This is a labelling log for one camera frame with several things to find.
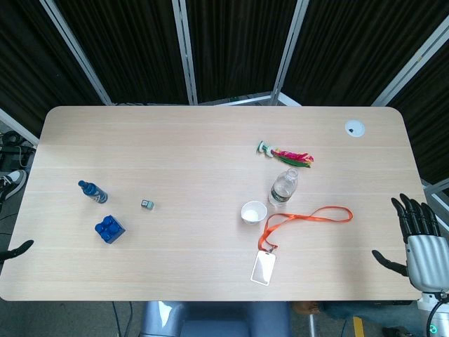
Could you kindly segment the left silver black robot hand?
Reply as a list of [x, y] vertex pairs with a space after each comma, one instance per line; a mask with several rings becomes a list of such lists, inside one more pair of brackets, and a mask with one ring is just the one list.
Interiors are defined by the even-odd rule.
[[16, 249], [2, 251], [0, 253], [0, 262], [4, 263], [5, 260], [9, 260], [24, 254], [32, 246], [33, 243], [33, 240], [27, 240]]

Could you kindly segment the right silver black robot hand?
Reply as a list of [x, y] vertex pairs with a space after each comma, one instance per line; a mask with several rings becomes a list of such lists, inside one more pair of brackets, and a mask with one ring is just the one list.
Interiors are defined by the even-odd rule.
[[406, 250], [406, 264], [386, 259], [373, 250], [375, 260], [410, 280], [423, 293], [448, 292], [448, 240], [442, 236], [436, 214], [424, 202], [401, 193], [391, 198]]

